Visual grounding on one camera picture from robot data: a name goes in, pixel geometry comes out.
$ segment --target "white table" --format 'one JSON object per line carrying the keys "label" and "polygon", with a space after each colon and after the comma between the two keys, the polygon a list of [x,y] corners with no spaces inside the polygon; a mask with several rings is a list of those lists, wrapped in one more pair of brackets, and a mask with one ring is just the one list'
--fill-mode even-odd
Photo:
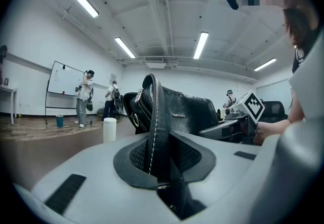
{"label": "white table", "polygon": [[14,124],[14,114],[15,117],[17,117],[17,112],[16,112],[16,94],[18,91],[18,88],[8,88],[6,86],[0,86],[0,91],[6,91],[11,93],[11,98],[10,98],[10,116],[11,116],[11,124]]}

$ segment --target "black chair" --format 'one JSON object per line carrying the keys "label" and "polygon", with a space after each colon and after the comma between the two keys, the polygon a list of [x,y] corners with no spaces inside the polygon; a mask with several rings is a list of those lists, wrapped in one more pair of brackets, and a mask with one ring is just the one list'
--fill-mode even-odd
{"label": "black chair", "polygon": [[260,122],[275,123],[282,120],[286,120],[288,115],[285,114],[285,108],[280,101],[263,101],[265,109]]}

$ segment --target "wooden floor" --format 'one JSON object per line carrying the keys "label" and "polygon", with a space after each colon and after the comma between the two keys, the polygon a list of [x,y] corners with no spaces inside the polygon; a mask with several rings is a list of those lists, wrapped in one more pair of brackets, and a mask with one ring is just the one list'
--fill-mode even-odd
{"label": "wooden floor", "polygon": [[77,132],[85,132],[102,128],[100,119],[96,116],[87,116],[87,124],[84,128],[80,128],[78,124],[75,124],[75,117],[65,117],[63,127],[58,128],[56,126],[56,118],[47,118],[48,124],[44,118],[24,118],[15,119],[13,126],[9,124],[9,117],[0,118],[0,139],[1,140],[16,140],[27,141],[44,138],[59,137],[62,135],[71,135]]}

